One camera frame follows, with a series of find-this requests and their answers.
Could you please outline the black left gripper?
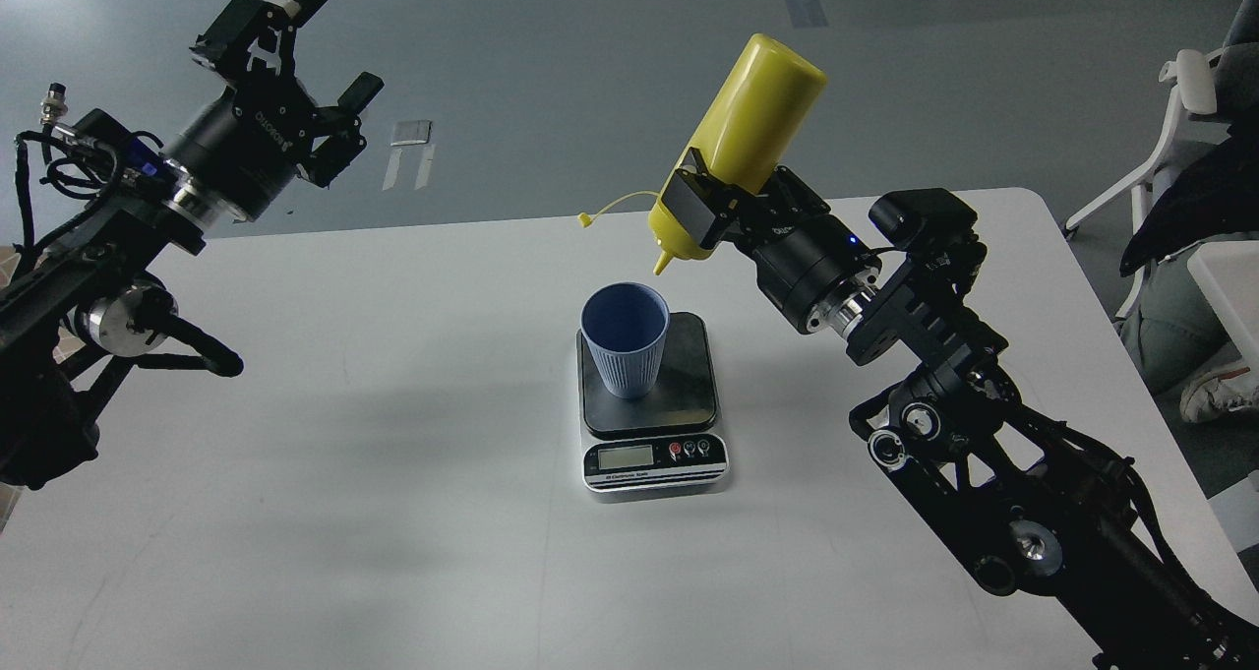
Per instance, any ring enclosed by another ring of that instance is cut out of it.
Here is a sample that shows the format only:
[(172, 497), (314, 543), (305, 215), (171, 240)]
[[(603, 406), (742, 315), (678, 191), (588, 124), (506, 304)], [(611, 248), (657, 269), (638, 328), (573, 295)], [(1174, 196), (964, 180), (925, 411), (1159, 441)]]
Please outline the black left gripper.
[(327, 189), (366, 149), (363, 113), (381, 78), (363, 71), (337, 102), (315, 108), (295, 76), (296, 31), (325, 3), (230, 0), (194, 42), (193, 59), (225, 89), (162, 155), (238, 220), (257, 220), (297, 173)]

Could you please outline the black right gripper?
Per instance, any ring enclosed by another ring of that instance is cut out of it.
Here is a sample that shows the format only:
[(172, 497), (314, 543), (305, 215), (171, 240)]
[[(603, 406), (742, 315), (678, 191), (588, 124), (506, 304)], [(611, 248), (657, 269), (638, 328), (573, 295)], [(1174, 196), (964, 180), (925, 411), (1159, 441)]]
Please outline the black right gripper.
[(849, 298), (883, 267), (791, 168), (774, 168), (753, 196), (714, 176), (701, 152), (687, 149), (656, 199), (661, 257), (706, 259), (733, 234), (733, 244), (755, 263), (760, 293), (801, 335), (821, 329), (827, 298)]

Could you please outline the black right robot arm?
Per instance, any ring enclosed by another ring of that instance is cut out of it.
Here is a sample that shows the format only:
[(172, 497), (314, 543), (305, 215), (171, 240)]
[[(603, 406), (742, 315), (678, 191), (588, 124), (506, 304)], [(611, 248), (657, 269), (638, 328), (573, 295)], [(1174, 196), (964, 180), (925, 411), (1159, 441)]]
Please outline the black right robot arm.
[(789, 168), (752, 190), (682, 152), (661, 207), (697, 247), (721, 241), (799, 334), (836, 331), (867, 365), (903, 343), (917, 369), (850, 411), (869, 458), (990, 594), (1056, 599), (1098, 669), (1254, 669), (1256, 626), (1215, 602), (1170, 549), (1124, 457), (1026, 406), (998, 364), (1006, 338), (964, 302), (988, 254), (953, 191), (889, 191), (869, 220), (881, 253)]

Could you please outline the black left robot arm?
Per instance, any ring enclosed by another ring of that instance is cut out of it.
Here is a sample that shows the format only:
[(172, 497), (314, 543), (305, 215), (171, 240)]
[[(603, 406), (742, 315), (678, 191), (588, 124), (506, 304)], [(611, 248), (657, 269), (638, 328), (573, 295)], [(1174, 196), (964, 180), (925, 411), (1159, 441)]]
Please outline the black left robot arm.
[(149, 267), (206, 248), (218, 217), (256, 220), (295, 178), (329, 186), (366, 147), (383, 88), (364, 71), (319, 106), (295, 73), (297, 31), (329, 0), (232, 0), (193, 45), (225, 88), (170, 144), (102, 110), (15, 136), (21, 241), (3, 288), (3, 482), (37, 490), (97, 458), (98, 416), (131, 370), (238, 377), (243, 361), (188, 322)]

